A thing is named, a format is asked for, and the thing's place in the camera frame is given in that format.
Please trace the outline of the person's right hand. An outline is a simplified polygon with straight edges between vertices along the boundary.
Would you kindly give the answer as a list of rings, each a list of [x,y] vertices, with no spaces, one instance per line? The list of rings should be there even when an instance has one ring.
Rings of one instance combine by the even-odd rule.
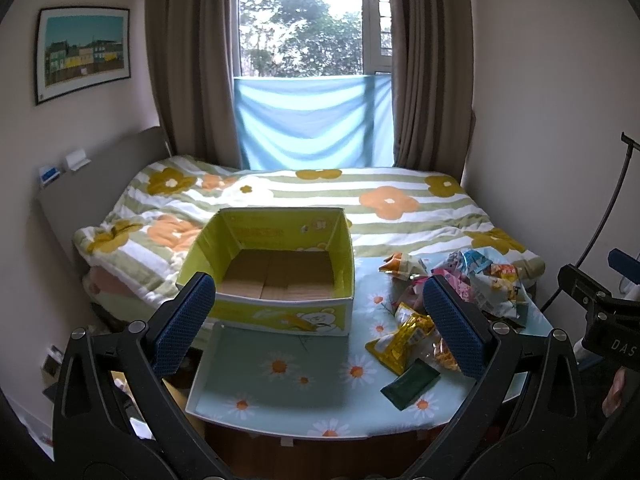
[[[622,404],[626,375],[627,370],[625,367],[621,367],[616,372],[612,386],[602,402],[602,412],[605,417],[611,417],[618,410],[620,404]]]

